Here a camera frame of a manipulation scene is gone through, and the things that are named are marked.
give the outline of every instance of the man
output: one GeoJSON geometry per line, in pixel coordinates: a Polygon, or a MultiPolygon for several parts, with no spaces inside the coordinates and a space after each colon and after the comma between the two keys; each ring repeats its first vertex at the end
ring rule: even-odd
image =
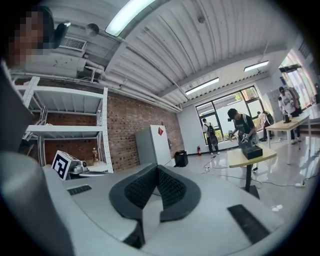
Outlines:
{"type": "Polygon", "coordinates": [[[234,131],[230,134],[232,138],[233,135],[238,131],[238,143],[241,146],[242,143],[251,143],[254,142],[254,135],[256,134],[256,127],[252,118],[246,114],[238,113],[235,108],[230,108],[228,111],[228,116],[234,122],[234,131]]]}
{"type": "MultiPolygon", "coordinates": [[[[280,86],[279,87],[280,96],[279,96],[279,107],[283,115],[289,114],[293,118],[299,116],[299,109],[297,109],[296,102],[294,97],[289,91],[285,91],[285,89],[280,86]]],[[[300,126],[296,128],[297,140],[300,142],[300,126]]],[[[295,144],[297,141],[295,140],[295,133],[291,130],[291,144],[295,144]]]]}
{"type": "Polygon", "coordinates": [[[267,141],[267,130],[266,127],[270,126],[270,123],[268,121],[267,115],[265,113],[261,113],[260,111],[257,112],[258,119],[260,121],[261,126],[263,126],[263,139],[262,142],[267,141]]]}
{"type": "MultiPolygon", "coordinates": [[[[209,150],[211,155],[214,154],[214,151],[212,149],[212,143],[211,143],[211,138],[210,138],[210,129],[213,130],[213,132],[215,133],[215,129],[214,126],[212,125],[212,123],[208,122],[207,119],[202,119],[203,121],[203,126],[202,126],[202,131],[204,134],[206,134],[206,141],[208,142],[208,146],[209,146],[209,150]]],[[[220,155],[220,151],[218,148],[218,145],[214,146],[215,151],[218,155],[220,155]]]]}

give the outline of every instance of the wooden table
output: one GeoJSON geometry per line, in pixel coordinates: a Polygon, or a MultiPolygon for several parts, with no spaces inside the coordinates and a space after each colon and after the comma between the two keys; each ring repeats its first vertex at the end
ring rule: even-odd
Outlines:
{"type": "MultiPolygon", "coordinates": [[[[308,122],[309,150],[310,150],[310,145],[311,145],[311,124],[310,124],[309,115],[301,115],[298,117],[292,117],[290,120],[291,120],[291,122],[288,122],[288,123],[284,123],[284,121],[276,122],[273,125],[270,125],[265,128],[267,131],[286,132],[287,143],[288,143],[288,156],[287,156],[287,164],[288,165],[290,165],[290,160],[291,160],[291,131],[294,128],[297,128],[299,125],[301,125],[304,122],[308,122]]],[[[269,132],[267,132],[266,134],[268,137],[269,148],[271,148],[269,132]]]]}
{"type": "Polygon", "coordinates": [[[251,183],[251,169],[252,165],[274,158],[277,155],[277,152],[262,145],[257,144],[258,147],[262,148],[262,156],[247,159],[242,153],[241,148],[227,151],[227,161],[230,168],[236,168],[241,166],[246,166],[246,178],[245,178],[245,191],[250,192],[250,183],[251,183]]]}

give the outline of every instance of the brick wall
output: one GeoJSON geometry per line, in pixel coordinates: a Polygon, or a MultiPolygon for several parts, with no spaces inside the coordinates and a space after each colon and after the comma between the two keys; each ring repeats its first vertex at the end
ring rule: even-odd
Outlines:
{"type": "MultiPolygon", "coordinates": [[[[26,80],[17,80],[16,84],[23,84],[26,80]]],[[[39,86],[65,87],[94,93],[103,90],[77,85],[40,79],[39,86]]],[[[53,125],[94,126],[96,118],[92,116],[71,114],[48,114],[47,123],[53,125]]],[[[177,115],[162,108],[142,101],[108,92],[107,100],[107,128],[109,149],[112,166],[115,171],[124,170],[139,164],[135,134],[149,125],[164,125],[168,139],[172,143],[171,156],[184,149],[183,140],[177,115]]],[[[53,140],[45,142],[45,156],[47,164],[52,163],[57,150],[85,160],[92,157],[92,148],[97,147],[96,140],[53,140]]]]}

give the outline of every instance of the table leg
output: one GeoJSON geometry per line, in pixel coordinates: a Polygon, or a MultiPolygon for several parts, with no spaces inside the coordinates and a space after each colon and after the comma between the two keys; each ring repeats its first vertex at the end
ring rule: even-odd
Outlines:
{"type": "Polygon", "coordinates": [[[245,191],[250,192],[252,164],[246,166],[245,191]]]}
{"type": "Polygon", "coordinates": [[[308,118],[308,133],[309,133],[309,151],[311,151],[311,123],[310,123],[310,117],[308,118]]]}
{"type": "Polygon", "coordinates": [[[291,159],[291,131],[286,131],[286,138],[288,140],[288,159],[287,164],[290,165],[290,159],[291,159]]]}
{"type": "Polygon", "coordinates": [[[271,148],[271,145],[270,145],[270,134],[269,134],[268,130],[266,131],[266,135],[268,137],[268,145],[269,145],[269,149],[270,149],[271,148]]]}

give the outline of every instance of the shelving unit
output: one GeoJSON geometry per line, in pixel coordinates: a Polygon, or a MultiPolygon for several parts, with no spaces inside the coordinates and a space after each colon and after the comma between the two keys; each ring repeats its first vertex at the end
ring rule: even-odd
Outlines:
{"type": "Polygon", "coordinates": [[[38,86],[39,80],[39,77],[34,76],[25,85],[16,85],[16,89],[21,93],[24,105],[31,112],[40,113],[40,120],[36,125],[29,125],[23,137],[32,139],[32,136],[36,136],[40,164],[46,165],[44,143],[47,140],[96,139],[99,159],[102,161],[103,139],[106,161],[103,166],[109,173],[113,173],[107,131],[108,89],[104,88],[103,94],[99,94],[69,88],[38,86]],[[101,108],[102,126],[45,125],[48,113],[96,117],[101,108]]]}

